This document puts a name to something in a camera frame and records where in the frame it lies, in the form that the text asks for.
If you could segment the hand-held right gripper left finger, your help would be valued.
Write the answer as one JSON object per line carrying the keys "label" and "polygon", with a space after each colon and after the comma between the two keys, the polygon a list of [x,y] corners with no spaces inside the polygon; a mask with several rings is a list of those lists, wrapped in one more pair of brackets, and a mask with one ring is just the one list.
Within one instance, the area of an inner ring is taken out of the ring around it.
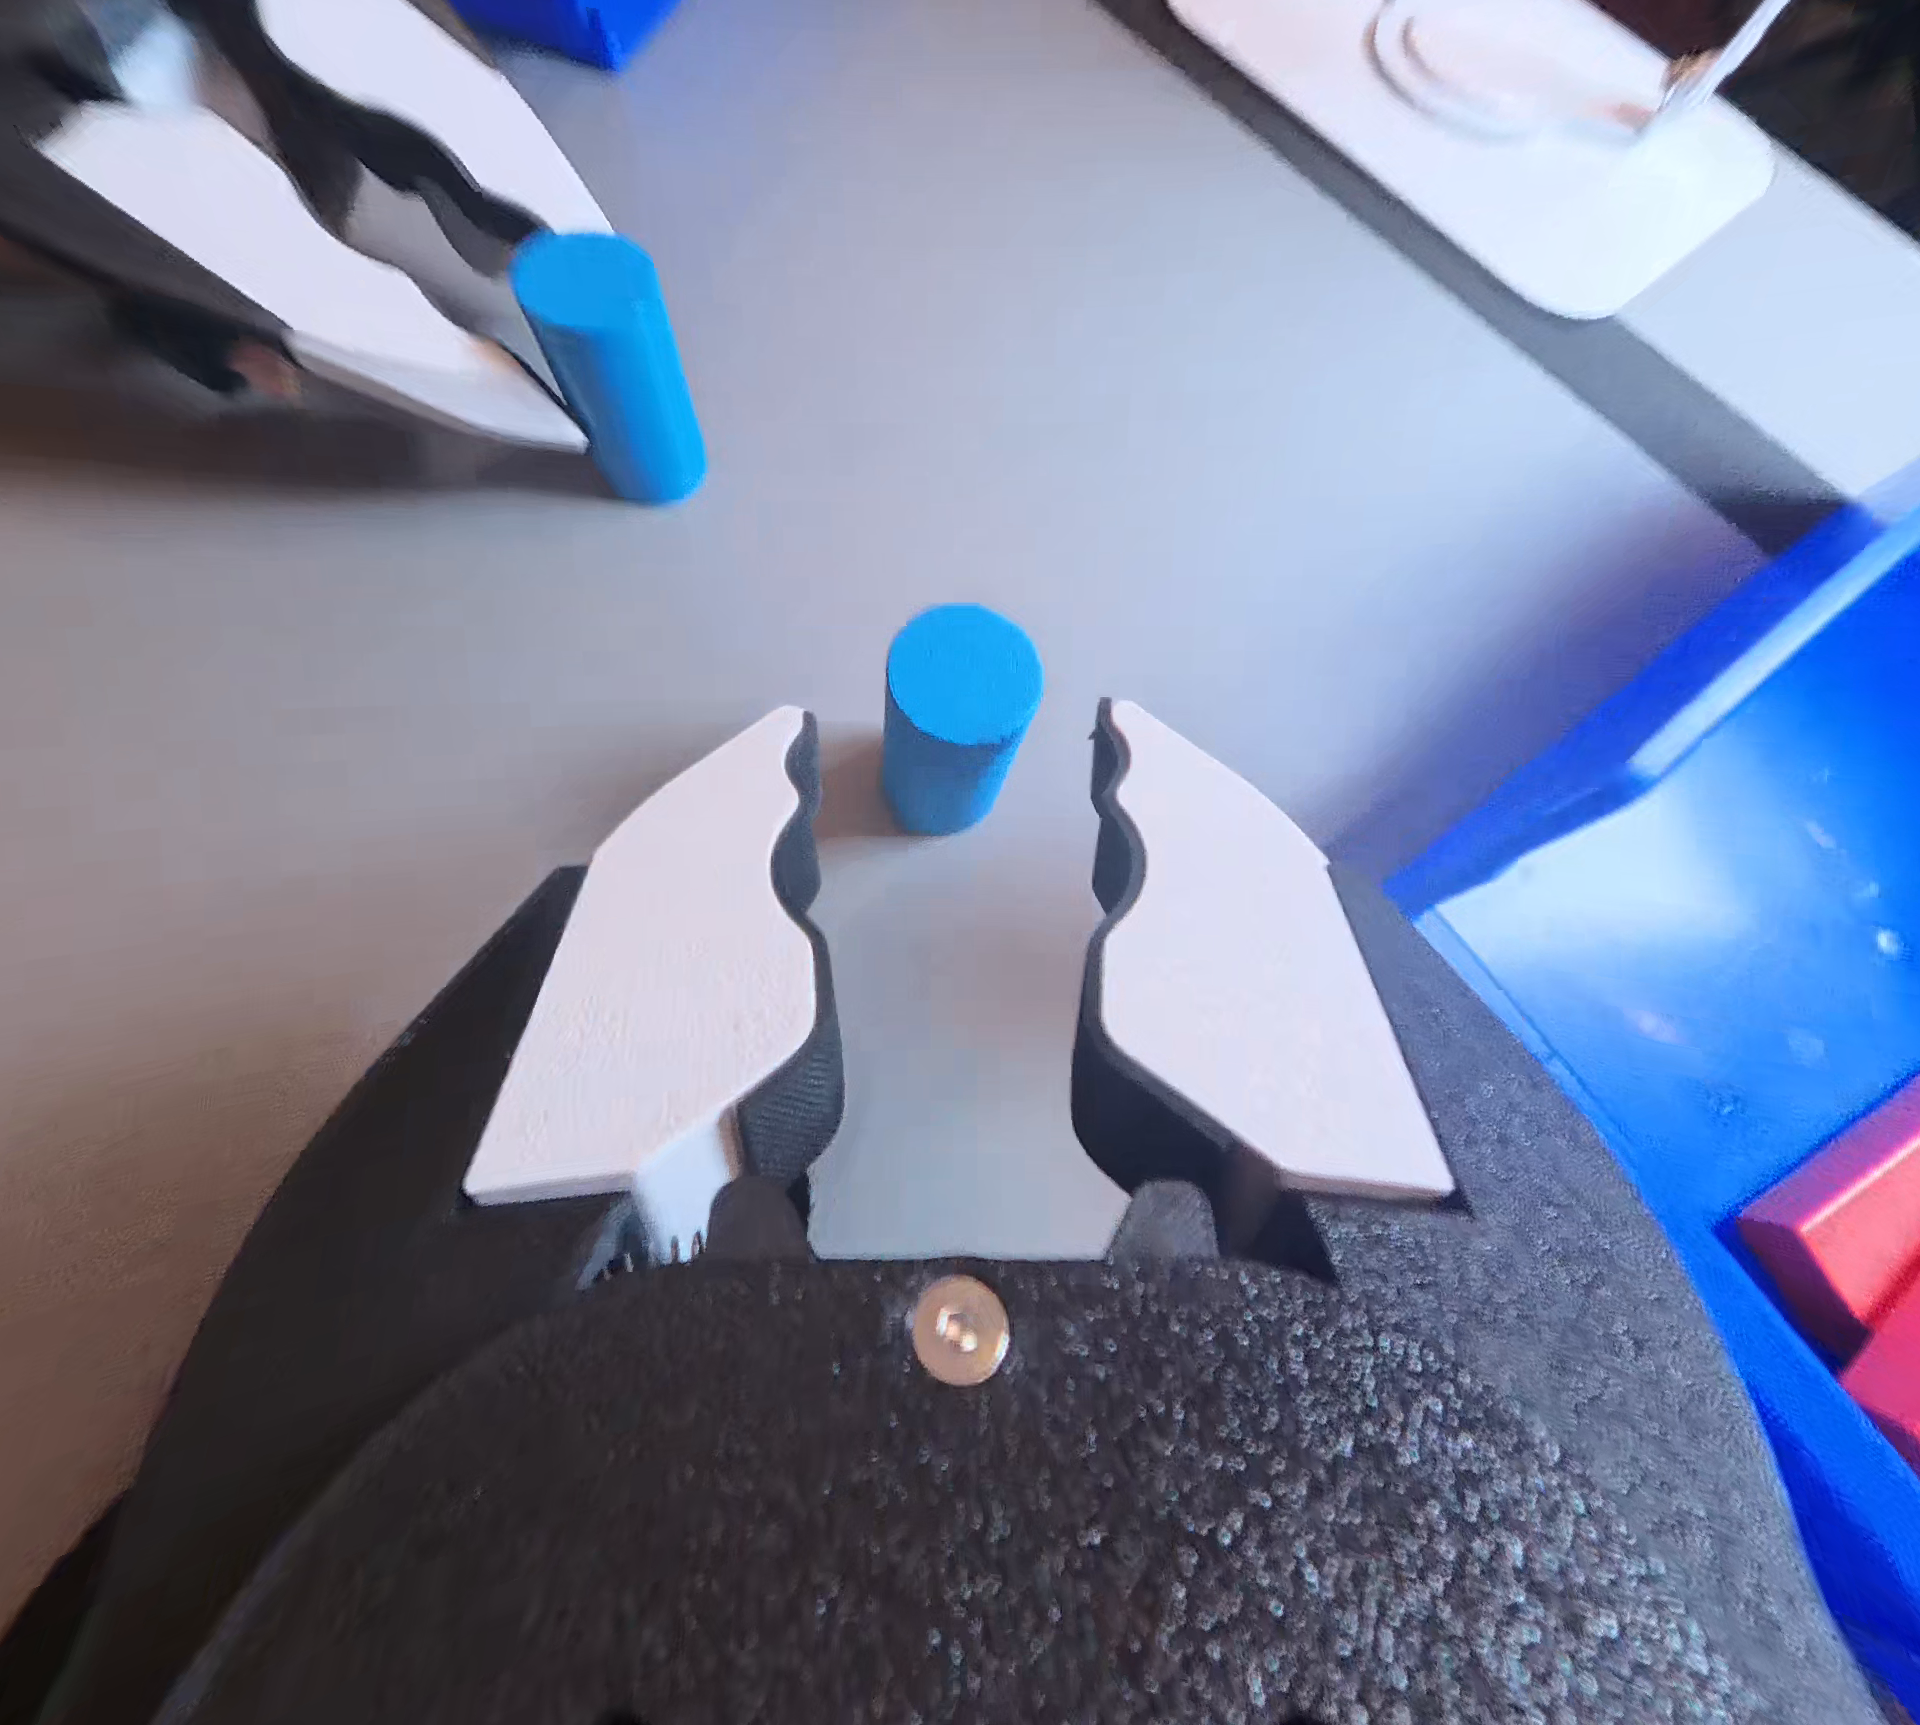
{"label": "hand-held right gripper left finger", "polygon": [[592,852],[466,1194],[629,1194],[706,1217],[808,1178],[844,1114],[814,821],[820,734],[784,705],[636,805]]}

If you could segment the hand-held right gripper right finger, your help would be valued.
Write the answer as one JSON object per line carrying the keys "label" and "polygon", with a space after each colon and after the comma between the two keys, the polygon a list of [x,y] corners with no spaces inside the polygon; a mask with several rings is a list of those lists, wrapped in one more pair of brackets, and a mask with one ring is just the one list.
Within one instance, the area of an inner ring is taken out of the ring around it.
{"label": "hand-held right gripper right finger", "polygon": [[1249,1168],[1282,1193],[1456,1198],[1322,848],[1135,701],[1098,705],[1090,789],[1075,1134],[1096,1168],[1127,1190]]}

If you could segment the teal wooden cylinder block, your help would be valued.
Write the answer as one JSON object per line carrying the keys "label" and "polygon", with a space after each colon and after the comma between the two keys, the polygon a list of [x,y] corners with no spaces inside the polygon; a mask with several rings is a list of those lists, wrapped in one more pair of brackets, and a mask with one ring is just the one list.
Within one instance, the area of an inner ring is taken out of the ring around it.
{"label": "teal wooden cylinder block", "polygon": [[900,831],[983,823],[1044,701],[1034,640],[983,605],[931,606],[891,640],[883,681],[881,789]]}

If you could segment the blue wooden cylinder block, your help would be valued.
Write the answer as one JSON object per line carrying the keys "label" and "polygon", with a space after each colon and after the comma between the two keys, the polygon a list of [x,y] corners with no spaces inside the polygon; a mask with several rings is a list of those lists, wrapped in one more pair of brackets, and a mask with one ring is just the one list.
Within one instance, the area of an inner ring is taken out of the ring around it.
{"label": "blue wooden cylinder block", "polygon": [[709,444],[654,258],[614,233],[540,231],[509,271],[613,492],[670,507],[700,490]]}

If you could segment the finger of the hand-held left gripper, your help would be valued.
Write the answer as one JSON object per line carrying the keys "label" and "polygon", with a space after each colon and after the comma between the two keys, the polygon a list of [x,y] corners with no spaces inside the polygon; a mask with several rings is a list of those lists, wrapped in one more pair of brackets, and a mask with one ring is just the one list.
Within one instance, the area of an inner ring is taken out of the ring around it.
{"label": "finger of the hand-held left gripper", "polygon": [[81,107],[40,154],[262,308],[309,373],[494,442],[588,451],[512,352],[337,239],[277,159],[216,113]]}
{"label": "finger of the hand-held left gripper", "polygon": [[348,149],[464,257],[611,233],[584,177],[491,59],[412,0],[252,0],[272,47],[346,113]]}

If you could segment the white document stand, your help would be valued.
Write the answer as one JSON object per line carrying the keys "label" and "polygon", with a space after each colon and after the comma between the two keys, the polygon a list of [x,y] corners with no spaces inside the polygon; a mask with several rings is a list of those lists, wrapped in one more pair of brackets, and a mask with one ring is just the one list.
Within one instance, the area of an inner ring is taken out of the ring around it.
{"label": "white document stand", "polygon": [[1501,284],[1603,320],[1761,202],[1720,99],[1793,0],[1670,59],[1588,0],[1165,0],[1247,81]]}

